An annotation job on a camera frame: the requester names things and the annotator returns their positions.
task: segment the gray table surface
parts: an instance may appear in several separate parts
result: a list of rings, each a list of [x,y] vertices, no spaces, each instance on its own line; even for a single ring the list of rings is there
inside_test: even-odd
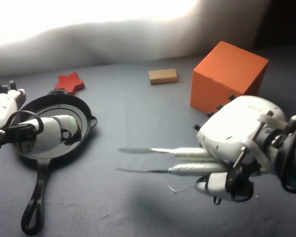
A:
[[[296,112],[296,46],[257,53],[270,60],[259,96],[291,116]],[[207,117],[190,107],[189,98],[192,70],[202,58],[76,69],[86,86],[76,96],[99,122],[79,157],[51,172],[38,236],[296,237],[296,196],[286,193],[274,176],[252,179],[250,201],[216,206],[193,188],[174,195],[167,187],[184,188],[195,178],[115,171],[175,164],[166,155],[128,155],[117,148],[197,146],[192,127]],[[179,82],[151,86],[148,71],[166,68],[177,69]],[[29,103],[52,90],[58,75],[74,71],[0,78],[0,83],[14,79]],[[26,236],[20,222],[36,175],[10,145],[0,150],[0,237]]]

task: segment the wooden block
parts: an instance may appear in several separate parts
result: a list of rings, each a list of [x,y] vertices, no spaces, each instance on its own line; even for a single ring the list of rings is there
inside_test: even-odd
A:
[[[205,113],[229,95],[256,95],[268,60],[221,41],[194,69],[190,105]]]
[[[178,81],[177,72],[175,68],[149,71],[149,78],[151,85]]]

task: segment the red toy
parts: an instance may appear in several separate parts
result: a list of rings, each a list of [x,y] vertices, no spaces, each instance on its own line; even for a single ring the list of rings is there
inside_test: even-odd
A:
[[[55,85],[55,89],[64,89],[68,94],[74,95],[78,90],[84,89],[84,82],[78,76],[77,72],[70,75],[58,76],[59,83]]]

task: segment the bright light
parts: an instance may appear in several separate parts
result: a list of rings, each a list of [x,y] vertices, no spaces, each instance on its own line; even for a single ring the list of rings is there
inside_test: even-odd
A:
[[[81,23],[182,17],[197,0],[0,0],[0,45]]]

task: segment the pan handle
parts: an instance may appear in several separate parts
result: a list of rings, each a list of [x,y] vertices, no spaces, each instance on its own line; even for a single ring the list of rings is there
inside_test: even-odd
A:
[[[95,125],[97,125],[97,123],[98,123],[97,118],[94,116],[91,116],[91,122],[90,122],[91,128],[93,128]]]
[[[22,216],[21,228],[24,233],[34,236],[40,232],[44,224],[44,189],[48,178],[49,161],[37,161],[37,181],[33,195]],[[33,213],[36,209],[36,222],[30,227]]]
[[[58,90],[51,90],[47,95],[52,94],[68,94],[68,92],[64,89],[58,89]]]

